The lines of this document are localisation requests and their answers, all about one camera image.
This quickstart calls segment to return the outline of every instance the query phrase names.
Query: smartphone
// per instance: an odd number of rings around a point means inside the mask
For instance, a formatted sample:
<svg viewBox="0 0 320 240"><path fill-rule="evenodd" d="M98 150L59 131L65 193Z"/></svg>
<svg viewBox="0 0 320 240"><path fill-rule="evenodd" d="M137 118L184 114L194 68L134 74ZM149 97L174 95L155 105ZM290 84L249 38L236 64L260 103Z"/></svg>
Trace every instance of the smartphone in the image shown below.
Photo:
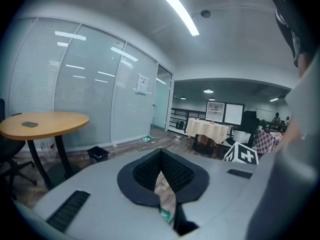
<svg viewBox="0 0 320 240"><path fill-rule="evenodd" d="M38 124L36 122L23 122L22 125L23 126L28 126L28 127L35 127Z"/></svg>

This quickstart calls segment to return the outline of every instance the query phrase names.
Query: table leg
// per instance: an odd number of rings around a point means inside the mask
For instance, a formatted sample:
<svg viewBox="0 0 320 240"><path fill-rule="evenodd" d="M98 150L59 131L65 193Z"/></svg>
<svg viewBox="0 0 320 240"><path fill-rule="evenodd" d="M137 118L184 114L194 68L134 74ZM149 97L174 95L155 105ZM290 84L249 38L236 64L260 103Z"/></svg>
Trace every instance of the table leg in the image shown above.
<svg viewBox="0 0 320 240"><path fill-rule="evenodd" d="M55 144L58 149L62 165L64 167L66 175L70 178L74 175L74 173L72 171L71 165L70 165L68 158L67 158L67 154L66 154L66 150L64 147L64 142L62 140L62 136L58 135L58 136L55 136L54 138L55 138Z"/></svg>
<svg viewBox="0 0 320 240"><path fill-rule="evenodd" d="M41 161L39 159L39 156L38 156L34 141L33 140L27 140L27 143L28 143L28 146L29 146L29 149L30 149L30 153L31 153L32 159L33 159L33 161L34 161L39 173L41 174L46 187L49 190L52 189L52 187L53 187L52 182L51 182L48 174L46 173L44 167L42 166L42 163L41 163Z"/></svg>

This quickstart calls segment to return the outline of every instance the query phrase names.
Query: ceiling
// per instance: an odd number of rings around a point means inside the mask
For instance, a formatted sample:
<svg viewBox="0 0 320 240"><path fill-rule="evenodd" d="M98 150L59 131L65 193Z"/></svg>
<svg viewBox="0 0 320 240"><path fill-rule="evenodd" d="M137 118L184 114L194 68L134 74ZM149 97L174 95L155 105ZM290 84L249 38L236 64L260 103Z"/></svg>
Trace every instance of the ceiling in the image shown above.
<svg viewBox="0 0 320 240"><path fill-rule="evenodd" d="M204 93L206 88L211 88L213 93ZM253 81L200 79L197 81L193 80L192 82L175 81L173 98L180 99L182 96L185 96L190 100L201 100L203 98L214 97L216 100L220 100L223 95L228 93L231 95L252 96L260 100L269 101L277 98L279 95L287 94L289 91L287 88Z"/></svg>
<svg viewBox="0 0 320 240"><path fill-rule="evenodd" d="M232 62L292 72L292 54L277 27L272 0L180 0L198 36L190 34L165 0L45 1L85 7L130 25L158 45L178 69ZM209 10L211 17L203 18L202 10Z"/></svg>

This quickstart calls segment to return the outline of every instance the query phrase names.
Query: black trash bin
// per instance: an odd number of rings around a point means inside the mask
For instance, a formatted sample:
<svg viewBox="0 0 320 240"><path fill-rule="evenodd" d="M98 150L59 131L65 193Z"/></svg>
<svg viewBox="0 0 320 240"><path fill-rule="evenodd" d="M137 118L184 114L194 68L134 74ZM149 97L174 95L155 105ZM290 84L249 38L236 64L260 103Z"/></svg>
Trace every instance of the black trash bin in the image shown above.
<svg viewBox="0 0 320 240"><path fill-rule="evenodd" d="M89 154L92 164L108 160L109 152L101 147L94 146L93 148L90 148L87 152Z"/></svg>

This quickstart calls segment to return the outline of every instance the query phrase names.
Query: whiteboard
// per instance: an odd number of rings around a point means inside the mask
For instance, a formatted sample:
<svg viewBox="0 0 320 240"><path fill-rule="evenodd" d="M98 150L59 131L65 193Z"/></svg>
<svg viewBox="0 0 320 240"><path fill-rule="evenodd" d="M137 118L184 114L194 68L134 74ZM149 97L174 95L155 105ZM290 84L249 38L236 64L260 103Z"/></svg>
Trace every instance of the whiteboard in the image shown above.
<svg viewBox="0 0 320 240"><path fill-rule="evenodd" d="M226 104L224 122L227 124L241 125L243 105Z"/></svg>

